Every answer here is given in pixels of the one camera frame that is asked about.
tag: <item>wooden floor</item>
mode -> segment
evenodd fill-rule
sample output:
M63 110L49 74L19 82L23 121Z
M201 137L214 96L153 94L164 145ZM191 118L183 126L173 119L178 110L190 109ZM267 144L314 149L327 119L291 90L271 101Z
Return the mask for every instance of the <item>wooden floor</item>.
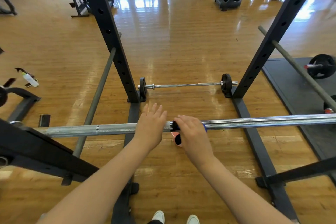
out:
M71 0L11 0L18 16L0 18L0 82L18 77L23 67L36 75L40 97L24 120L36 127L40 114L51 115L51 126L82 125L102 74L108 50L95 18L71 18ZM243 0L239 9L221 12L213 0L117 0L113 9L122 44L136 84L219 82L223 73L240 80L258 49L281 2ZM281 40L295 57L334 54L336 11L332 0L308 0ZM279 57L274 52L272 57ZM126 123L129 104L114 67L108 76L93 124ZM246 94L253 117L287 115L263 74ZM10 96L0 109L5 118L18 103ZM149 90L148 103L162 104L168 120L178 114L201 120L235 118L230 99L218 87ZM277 171L316 161L296 127L258 129ZM254 177L257 163L241 129L209 131L215 155L266 200ZM140 191L132 197L132 214L146 224L156 210L166 223L183 224L196 214L202 224L236 223L229 209L188 161L183 149L164 134L162 143L135 173ZM98 167L115 156L124 136L89 137L82 158ZM76 138L58 139L74 148ZM62 187L61 178L6 167L0 171L0 223L31 224L46 213L78 183ZM331 224L336 218L336 189L329 178L289 183L286 190L303 224Z

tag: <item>black rubber mat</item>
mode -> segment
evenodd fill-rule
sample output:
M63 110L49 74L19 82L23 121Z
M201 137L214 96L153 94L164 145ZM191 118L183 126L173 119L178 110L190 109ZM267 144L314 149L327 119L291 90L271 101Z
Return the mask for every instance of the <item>black rubber mat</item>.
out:
M304 66L311 58L295 60ZM324 113L323 100L287 60L269 59L262 70L290 114ZM329 95L336 94L336 73L316 81ZM307 125L299 128L318 159L336 156L336 124ZM330 178L336 185L336 171Z

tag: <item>forearm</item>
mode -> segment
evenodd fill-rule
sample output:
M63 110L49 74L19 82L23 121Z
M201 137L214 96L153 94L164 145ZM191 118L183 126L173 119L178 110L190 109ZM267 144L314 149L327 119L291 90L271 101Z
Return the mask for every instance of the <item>forearm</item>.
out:
M227 204L239 224L292 224L277 209L231 174L217 159L199 171Z
M68 194L38 224L105 222L124 186L148 154L134 138L117 156Z

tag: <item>white sneaker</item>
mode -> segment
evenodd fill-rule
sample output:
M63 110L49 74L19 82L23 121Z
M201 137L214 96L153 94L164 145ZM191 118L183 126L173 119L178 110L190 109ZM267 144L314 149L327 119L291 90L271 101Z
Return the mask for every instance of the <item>white sneaker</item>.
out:
M163 224L165 224L165 214L159 210L154 214L152 220L158 220L161 221Z
M199 219L197 218L196 215L190 215L188 220L187 220L187 224L200 224Z

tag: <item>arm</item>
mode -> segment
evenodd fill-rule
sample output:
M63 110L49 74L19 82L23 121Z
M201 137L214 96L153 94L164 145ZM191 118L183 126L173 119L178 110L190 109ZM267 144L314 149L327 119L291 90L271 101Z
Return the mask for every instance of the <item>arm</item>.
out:
M105 222L124 186L140 163L162 140L167 112L145 105L131 142L105 166L69 193L38 224Z
M204 178L227 204L240 224L293 224L286 216L231 174L214 156L203 124L194 117L174 119L182 146Z

